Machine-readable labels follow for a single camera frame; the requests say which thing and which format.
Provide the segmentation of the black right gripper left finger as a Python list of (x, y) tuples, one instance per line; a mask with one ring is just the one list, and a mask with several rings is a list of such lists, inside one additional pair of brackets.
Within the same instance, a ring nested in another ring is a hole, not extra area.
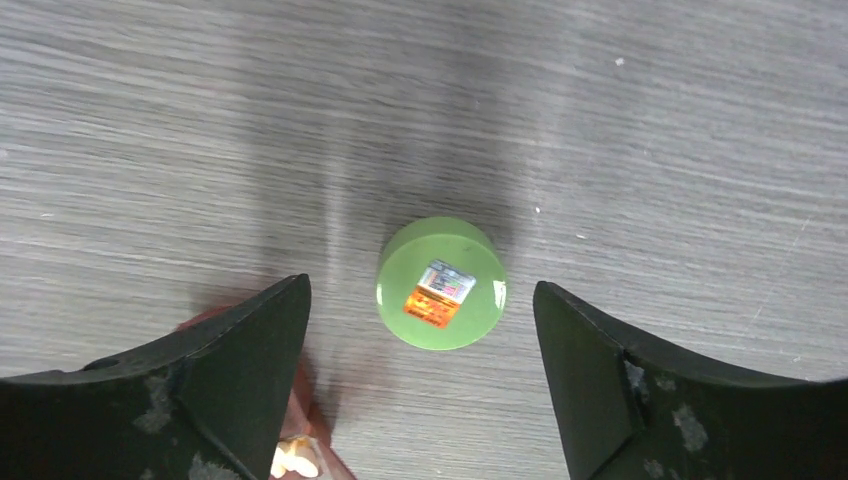
[(1, 381), (5, 479), (266, 479), (311, 307), (305, 274), (77, 371)]

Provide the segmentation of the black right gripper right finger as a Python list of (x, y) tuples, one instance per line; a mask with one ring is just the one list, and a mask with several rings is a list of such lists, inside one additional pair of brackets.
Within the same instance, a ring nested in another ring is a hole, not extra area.
[(843, 479), (847, 383), (719, 361), (542, 281), (533, 312), (573, 479)]

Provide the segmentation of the brown translucent pill container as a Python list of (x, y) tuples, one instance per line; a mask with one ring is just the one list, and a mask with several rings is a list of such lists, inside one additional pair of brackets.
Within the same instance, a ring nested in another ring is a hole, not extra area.
[(304, 305), (226, 306), (175, 328), (212, 336), (189, 357), (177, 403), (221, 466), (243, 479), (274, 479), (277, 443), (297, 436), (308, 437), (318, 456), (320, 474), (312, 479), (354, 476), (332, 448), (332, 429), (309, 380), (302, 352), (308, 318)]

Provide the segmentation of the green bottle cap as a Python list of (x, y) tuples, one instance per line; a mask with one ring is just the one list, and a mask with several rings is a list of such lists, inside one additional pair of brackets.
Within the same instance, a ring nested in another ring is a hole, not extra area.
[(409, 223), (383, 247), (375, 282), (377, 311), (404, 342), (447, 351), (471, 345), (501, 319), (506, 269), (488, 236), (454, 217)]

